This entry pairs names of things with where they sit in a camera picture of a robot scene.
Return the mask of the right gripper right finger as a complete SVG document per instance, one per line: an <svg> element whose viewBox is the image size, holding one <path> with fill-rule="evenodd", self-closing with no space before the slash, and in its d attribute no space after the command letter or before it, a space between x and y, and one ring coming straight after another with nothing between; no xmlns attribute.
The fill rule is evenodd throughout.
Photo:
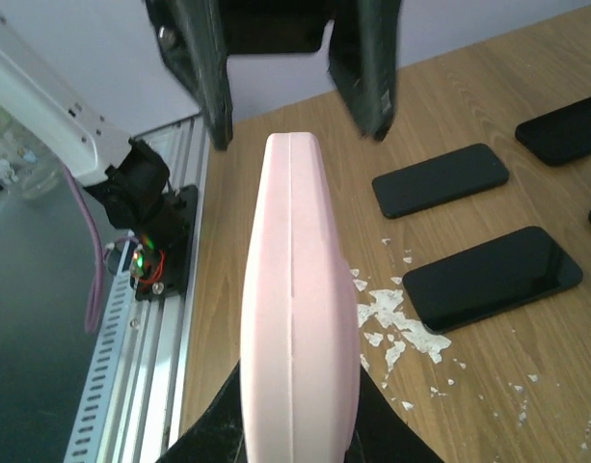
<svg viewBox="0 0 591 463"><path fill-rule="evenodd" d="M360 373L357 416L348 462L443 463L386 401L370 375Z"/></svg>

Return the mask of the black phone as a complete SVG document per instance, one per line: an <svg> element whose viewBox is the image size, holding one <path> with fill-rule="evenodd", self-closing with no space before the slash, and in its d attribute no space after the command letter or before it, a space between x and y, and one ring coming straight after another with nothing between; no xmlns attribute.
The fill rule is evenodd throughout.
<svg viewBox="0 0 591 463"><path fill-rule="evenodd" d="M409 271L403 286L436 334L579 285L576 261L542 228L528 226Z"/></svg>

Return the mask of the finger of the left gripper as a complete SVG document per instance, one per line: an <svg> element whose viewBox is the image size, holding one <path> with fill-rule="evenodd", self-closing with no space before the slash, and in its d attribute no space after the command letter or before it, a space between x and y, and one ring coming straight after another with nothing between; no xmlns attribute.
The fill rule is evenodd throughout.
<svg viewBox="0 0 591 463"><path fill-rule="evenodd" d="M216 150L233 138L227 46L217 1L149 1L165 67L197 102Z"/></svg>
<svg viewBox="0 0 591 463"><path fill-rule="evenodd" d="M338 1L329 74L363 137L383 141L397 103L396 57L401 3Z"/></svg>

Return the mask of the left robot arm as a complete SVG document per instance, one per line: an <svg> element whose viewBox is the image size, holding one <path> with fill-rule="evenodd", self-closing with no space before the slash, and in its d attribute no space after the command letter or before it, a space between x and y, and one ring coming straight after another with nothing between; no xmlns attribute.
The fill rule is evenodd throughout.
<svg viewBox="0 0 591 463"><path fill-rule="evenodd" d="M149 1L146 10L163 64L199 104L217 150L233 137L228 58L312 53L324 39L330 76L361 135L381 141L393 124L397 1ZM65 164L115 228L161 247L182 237L184 219L162 196L169 169L161 156L106 122L1 13L0 106Z"/></svg>

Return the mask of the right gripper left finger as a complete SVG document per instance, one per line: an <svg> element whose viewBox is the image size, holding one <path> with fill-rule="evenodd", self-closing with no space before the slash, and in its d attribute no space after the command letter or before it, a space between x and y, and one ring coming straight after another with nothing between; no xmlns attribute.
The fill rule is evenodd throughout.
<svg viewBox="0 0 591 463"><path fill-rule="evenodd" d="M207 409L156 462L236 463L244 461L240 365L236 363Z"/></svg>

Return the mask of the pink case phone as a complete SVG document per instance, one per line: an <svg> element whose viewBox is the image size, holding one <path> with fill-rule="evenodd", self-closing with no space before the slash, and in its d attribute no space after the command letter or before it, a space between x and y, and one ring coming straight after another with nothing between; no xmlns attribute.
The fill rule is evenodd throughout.
<svg viewBox="0 0 591 463"><path fill-rule="evenodd" d="M360 388L357 300L316 137L265 148L246 264L241 405L252 462L340 462Z"/></svg>

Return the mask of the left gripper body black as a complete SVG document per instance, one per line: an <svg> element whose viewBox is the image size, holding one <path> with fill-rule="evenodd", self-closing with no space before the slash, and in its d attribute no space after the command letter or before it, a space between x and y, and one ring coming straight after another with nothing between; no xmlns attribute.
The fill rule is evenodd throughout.
<svg viewBox="0 0 591 463"><path fill-rule="evenodd" d="M335 3L230 0L219 7L229 54L308 54L320 49Z"/></svg>

